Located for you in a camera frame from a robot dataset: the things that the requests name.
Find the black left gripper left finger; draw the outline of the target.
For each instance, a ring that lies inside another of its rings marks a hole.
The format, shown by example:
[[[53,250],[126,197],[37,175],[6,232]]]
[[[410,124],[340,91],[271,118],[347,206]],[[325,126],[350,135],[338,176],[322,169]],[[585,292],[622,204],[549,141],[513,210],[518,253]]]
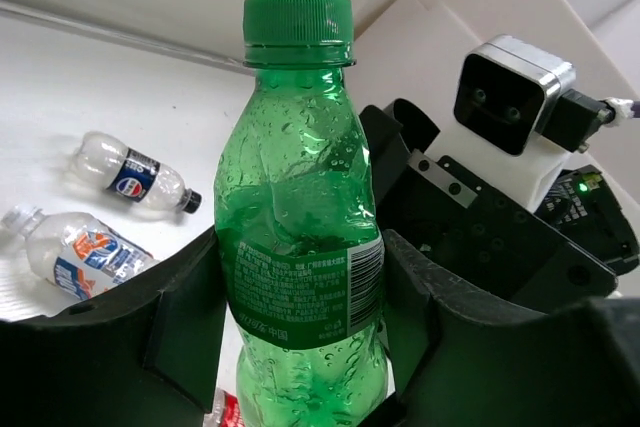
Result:
[[[218,242],[53,317],[1,325],[5,426],[198,426],[211,410],[226,300]]]

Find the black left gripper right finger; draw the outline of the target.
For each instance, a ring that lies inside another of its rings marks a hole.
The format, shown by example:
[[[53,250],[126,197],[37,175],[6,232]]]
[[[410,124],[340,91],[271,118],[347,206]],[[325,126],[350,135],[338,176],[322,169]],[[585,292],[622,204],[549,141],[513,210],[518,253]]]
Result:
[[[639,302],[543,314],[431,262],[394,231],[387,327],[405,426],[635,426]]]

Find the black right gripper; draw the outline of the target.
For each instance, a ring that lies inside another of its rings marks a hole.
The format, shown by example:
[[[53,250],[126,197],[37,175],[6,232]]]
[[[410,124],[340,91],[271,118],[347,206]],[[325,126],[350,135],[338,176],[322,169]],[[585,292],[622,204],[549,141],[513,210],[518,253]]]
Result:
[[[609,267],[452,159],[411,155],[440,134],[414,103],[398,98],[384,108],[368,105],[359,118],[376,206],[409,159],[417,196],[409,240],[429,259],[504,300],[545,313],[616,290]]]

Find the green plastic bottle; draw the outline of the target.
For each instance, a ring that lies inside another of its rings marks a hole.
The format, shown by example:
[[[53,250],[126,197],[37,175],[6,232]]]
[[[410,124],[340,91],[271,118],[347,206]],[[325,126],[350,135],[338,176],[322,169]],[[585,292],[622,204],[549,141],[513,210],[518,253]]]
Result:
[[[245,0],[255,88],[220,157],[214,222],[249,426],[356,426],[385,398],[384,244],[347,92],[350,0]]]

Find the clear bottle orange blue label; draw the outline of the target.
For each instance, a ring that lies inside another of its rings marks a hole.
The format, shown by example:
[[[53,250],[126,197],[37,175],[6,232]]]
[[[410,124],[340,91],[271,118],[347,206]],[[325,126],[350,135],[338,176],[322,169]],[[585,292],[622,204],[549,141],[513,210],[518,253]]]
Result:
[[[11,208],[1,225],[24,239],[34,274],[80,301],[158,264],[150,252],[84,212],[47,215],[39,207],[22,204]]]

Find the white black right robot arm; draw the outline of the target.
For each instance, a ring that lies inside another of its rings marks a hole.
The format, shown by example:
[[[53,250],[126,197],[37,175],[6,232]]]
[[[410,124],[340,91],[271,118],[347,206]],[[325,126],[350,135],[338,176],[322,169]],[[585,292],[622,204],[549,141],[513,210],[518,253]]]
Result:
[[[440,130],[397,99],[359,115],[377,219],[439,266],[504,300],[551,312],[607,297],[639,265],[639,242],[592,165],[563,169],[529,212],[466,165],[425,150]]]

